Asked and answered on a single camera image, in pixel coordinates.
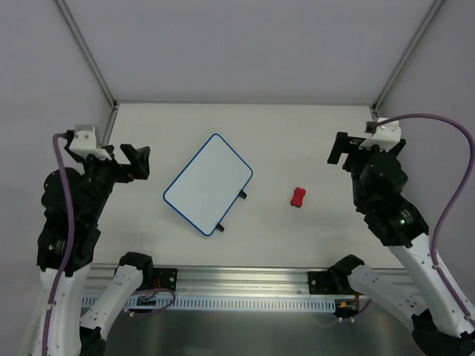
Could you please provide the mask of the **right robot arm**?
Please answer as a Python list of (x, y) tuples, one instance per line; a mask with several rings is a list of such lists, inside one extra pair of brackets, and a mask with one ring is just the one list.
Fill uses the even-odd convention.
[(430, 247), (428, 224), (402, 195), (407, 183), (398, 154), (400, 139), (390, 150), (365, 139), (339, 132), (329, 164), (347, 156), (343, 169), (350, 173), (353, 203), (369, 230), (404, 266), (417, 287), (415, 296), (379, 276), (362, 259), (350, 254), (327, 271), (327, 279), (341, 294), (354, 291), (369, 297), (403, 323), (425, 355), (474, 353), (474, 306), (446, 286), (449, 274)]

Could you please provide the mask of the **aluminium mounting rail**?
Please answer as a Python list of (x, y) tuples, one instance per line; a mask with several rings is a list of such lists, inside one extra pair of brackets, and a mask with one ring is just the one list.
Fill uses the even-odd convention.
[[(88, 274), (86, 291), (102, 291), (112, 281), (116, 266), (93, 264)], [(252, 267), (193, 267), (176, 268), (178, 295), (219, 297), (297, 297), (309, 295), (308, 271), (327, 268), (252, 268)], [(408, 273), (400, 268), (373, 270), (387, 278), (399, 289), (420, 295)]]

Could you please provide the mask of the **right aluminium corner post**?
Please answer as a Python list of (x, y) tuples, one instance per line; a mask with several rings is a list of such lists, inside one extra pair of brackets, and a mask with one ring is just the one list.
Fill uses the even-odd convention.
[(394, 68), (391, 70), (389, 77), (385, 81), (382, 89), (379, 91), (375, 102), (370, 106), (372, 115), (374, 117), (379, 116), (379, 111), (381, 110), (384, 102), (390, 95), (394, 85), (399, 80), (399, 77), (402, 75), (411, 57), (416, 52), (421, 40), (425, 37), (425, 34), (434, 23), (445, 3), (445, 0), (433, 0), (430, 2), (430, 6), (425, 11), (419, 24), (416, 26), (416, 29), (413, 31), (413, 34), (402, 51), (402, 54), (398, 58)]

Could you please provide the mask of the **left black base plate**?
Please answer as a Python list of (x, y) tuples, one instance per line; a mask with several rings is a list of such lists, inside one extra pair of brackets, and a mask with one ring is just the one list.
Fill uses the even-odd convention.
[(155, 289), (176, 291), (178, 270), (176, 268), (154, 267), (152, 286)]

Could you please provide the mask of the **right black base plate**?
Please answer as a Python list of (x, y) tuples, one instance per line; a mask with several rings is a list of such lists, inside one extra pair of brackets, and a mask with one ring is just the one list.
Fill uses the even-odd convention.
[(308, 271), (307, 285), (310, 295), (330, 295), (335, 291), (333, 279), (328, 271)]

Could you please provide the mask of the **aluminium corner post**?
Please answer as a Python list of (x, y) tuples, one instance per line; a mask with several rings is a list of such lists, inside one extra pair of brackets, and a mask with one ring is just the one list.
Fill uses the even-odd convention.
[(402, 51), (402, 54), (398, 58), (394, 68), (391, 70), (389, 77), (385, 81), (382, 89), (379, 91), (375, 102), (370, 106), (372, 115), (374, 117), (379, 116), (379, 111), (381, 110), (384, 102), (390, 95), (394, 85), (399, 80), (399, 77), (402, 75), (411, 57), (416, 52), (421, 40), (425, 37), (425, 34), (434, 23), (445, 3), (445, 0), (433, 0), (430, 2), (430, 6), (425, 11), (419, 24), (416, 26), (416, 29), (413, 31), (413, 34)]
[(102, 71), (97, 64), (94, 55), (88, 46), (88, 43), (83, 36), (79, 25), (73, 15), (68, 3), (65, 0), (53, 0), (53, 4), (59, 12), (59, 15), (62, 18), (62, 21), (65, 23), (66, 28), (68, 29), (71, 38), (73, 39), (74, 44), (78, 48), (80, 55), (82, 56), (86, 66), (91, 72), (94, 81), (96, 82), (99, 90), (104, 97), (105, 101), (108, 104), (108, 107), (111, 110), (114, 110), (117, 106), (117, 100), (114, 98), (109, 85), (105, 81), (105, 77), (102, 74)]

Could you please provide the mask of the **blue framed whiteboard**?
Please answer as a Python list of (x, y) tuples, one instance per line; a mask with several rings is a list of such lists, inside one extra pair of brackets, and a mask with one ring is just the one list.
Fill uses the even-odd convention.
[(217, 230), (254, 171), (218, 133), (212, 134), (163, 192), (163, 200), (203, 236)]

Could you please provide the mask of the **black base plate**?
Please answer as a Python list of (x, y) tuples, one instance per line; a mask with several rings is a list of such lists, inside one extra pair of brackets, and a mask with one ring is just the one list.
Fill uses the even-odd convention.
[(152, 286), (155, 289), (176, 291), (178, 270), (176, 268), (154, 267)]
[(307, 285), (310, 295), (330, 295), (335, 291), (333, 279), (328, 271), (308, 271)]

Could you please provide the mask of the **left aluminium corner post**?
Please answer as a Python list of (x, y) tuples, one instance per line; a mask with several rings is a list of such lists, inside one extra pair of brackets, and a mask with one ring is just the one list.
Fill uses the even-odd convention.
[(62, 18), (62, 21), (65, 23), (66, 28), (68, 29), (71, 38), (73, 39), (74, 44), (78, 48), (80, 55), (82, 56), (86, 66), (91, 72), (94, 81), (96, 82), (99, 90), (104, 97), (105, 101), (108, 104), (108, 107), (111, 110), (114, 110), (117, 106), (117, 100), (114, 98), (109, 85), (105, 81), (105, 77), (102, 74), (102, 71), (97, 64), (94, 55), (88, 46), (88, 43), (83, 36), (79, 25), (73, 15), (68, 3), (65, 0), (53, 0), (53, 4), (59, 12), (59, 15)]

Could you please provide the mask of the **red whiteboard eraser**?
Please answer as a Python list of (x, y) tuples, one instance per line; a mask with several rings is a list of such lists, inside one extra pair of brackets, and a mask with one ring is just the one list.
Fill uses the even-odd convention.
[(306, 196), (306, 193), (307, 191), (304, 188), (295, 188), (292, 199), (290, 200), (290, 205), (296, 208), (301, 208), (304, 203), (304, 197)]

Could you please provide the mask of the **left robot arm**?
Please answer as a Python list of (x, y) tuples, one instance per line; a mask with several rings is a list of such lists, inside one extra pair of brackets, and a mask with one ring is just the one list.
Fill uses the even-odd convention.
[(152, 258), (128, 252), (119, 260), (112, 282), (82, 315), (82, 298), (99, 240), (99, 218), (117, 183), (146, 180), (150, 174), (148, 146), (120, 146), (128, 158), (93, 155), (79, 158), (85, 172), (64, 165), (55, 146), (58, 168), (44, 183), (42, 205), (45, 225), (38, 238), (37, 266), (45, 301), (42, 307), (34, 355), (103, 355), (110, 328), (126, 300), (154, 283)]

